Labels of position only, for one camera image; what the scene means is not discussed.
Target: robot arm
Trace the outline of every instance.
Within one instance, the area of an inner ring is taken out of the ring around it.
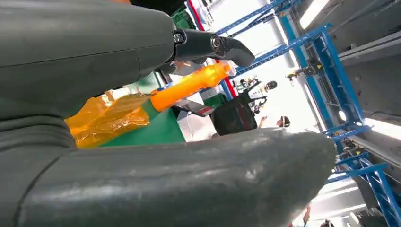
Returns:
[[[63,119],[90,97],[165,62],[205,57],[240,66],[254,58],[239,41],[176,30],[159,11],[0,0],[0,226],[289,223],[331,173],[335,151],[324,135],[264,129],[190,144],[76,148]]]

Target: green surface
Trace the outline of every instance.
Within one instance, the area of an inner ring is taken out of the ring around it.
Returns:
[[[195,25],[192,23],[190,16],[184,9],[174,13],[171,18],[173,19],[177,28],[195,29]]]
[[[227,98],[224,94],[217,94],[213,97],[210,97],[204,101],[205,105],[217,108],[224,103],[227,103]]]
[[[159,113],[150,125],[130,131],[102,147],[185,142],[171,109]]]
[[[139,87],[141,92],[150,93],[160,85],[155,74],[151,73],[128,87],[133,91],[136,91],[136,87]],[[150,101],[147,101],[142,107],[149,114],[150,125],[119,136],[102,145],[102,147],[185,142],[177,119],[171,109],[159,113],[153,108]]]

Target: orange bottle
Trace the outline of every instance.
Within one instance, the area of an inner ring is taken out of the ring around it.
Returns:
[[[222,79],[227,77],[228,71],[230,71],[230,66],[223,62],[209,65],[183,77],[179,82],[173,82],[164,88],[154,90],[150,101],[153,107],[161,112],[200,89],[217,86]]]

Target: metal bolt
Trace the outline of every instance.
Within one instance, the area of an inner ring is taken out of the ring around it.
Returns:
[[[220,39],[219,39],[218,37],[213,37],[213,38],[210,40],[210,42],[211,42],[211,44],[212,44],[212,48],[213,48],[213,49],[217,49],[217,48],[220,47]]]
[[[174,34],[173,38],[176,44],[184,41],[184,36],[182,34]]]

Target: orange plastic bag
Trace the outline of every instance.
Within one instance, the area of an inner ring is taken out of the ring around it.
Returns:
[[[128,131],[148,125],[149,115],[141,105],[149,95],[125,95],[115,99],[111,92],[89,99],[82,109],[66,119],[80,148],[98,147]]]

